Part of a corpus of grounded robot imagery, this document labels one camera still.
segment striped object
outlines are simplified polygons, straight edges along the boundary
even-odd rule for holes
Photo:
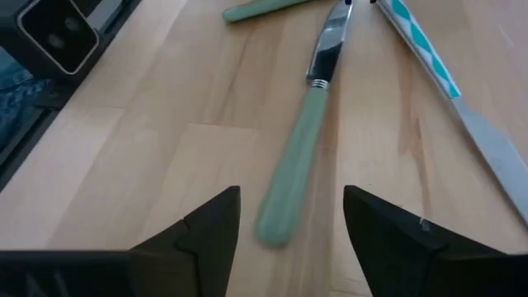
[[[432,47],[431,42],[427,39],[427,36],[423,32],[420,25],[408,10],[405,3],[401,0],[379,0],[386,2],[386,7],[390,7],[389,13],[393,14],[393,19],[396,21],[403,31],[402,33],[407,36],[409,41],[413,42],[417,54],[423,57],[423,62],[427,64],[427,67],[431,70],[431,73],[436,77],[437,82],[440,84],[451,99],[460,97],[460,90],[456,86],[455,81],[447,71],[446,66],[442,63],[440,56]]]

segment wooden surface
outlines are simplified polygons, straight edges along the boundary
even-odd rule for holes
[[[0,194],[0,248],[131,248],[229,185],[242,217],[228,296],[368,296],[342,215],[358,185],[504,252],[528,233],[379,8],[356,1],[302,221],[252,222],[333,1],[227,26],[243,0],[143,0]],[[407,0],[469,104],[528,160],[528,4]]]

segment table knife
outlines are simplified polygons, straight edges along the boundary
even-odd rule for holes
[[[323,123],[327,89],[336,69],[347,33],[352,4],[343,1],[332,9],[313,52],[306,79],[310,89],[280,158],[257,216],[259,240],[284,246],[295,231],[303,206],[306,184]]]
[[[222,13],[225,21],[235,22],[245,20],[249,17],[260,16],[261,14],[274,12],[282,8],[295,4],[308,2],[311,0],[255,0],[250,3],[231,7]]]
[[[502,188],[528,224],[528,170],[515,145],[506,134],[468,107],[455,80],[405,3],[402,0],[378,0],[377,3],[452,104]]]

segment light wood countertop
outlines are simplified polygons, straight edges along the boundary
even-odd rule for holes
[[[143,0],[0,194],[0,248],[132,248],[242,187],[228,296],[368,296],[342,215],[357,185],[504,252],[528,232],[377,6],[356,0],[302,222],[281,250],[252,223],[334,1],[233,25],[246,0]],[[528,160],[528,2],[407,0],[468,103]]]

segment wooden table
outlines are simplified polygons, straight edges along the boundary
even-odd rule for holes
[[[528,233],[425,71],[357,0],[302,222],[252,222],[334,1],[228,26],[245,0],[143,0],[0,194],[0,248],[131,248],[229,185],[242,217],[228,296],[370,295],[342,215],[358,185],[504,252]],[[528,160],[524,0],[407,0],[469,104]]]

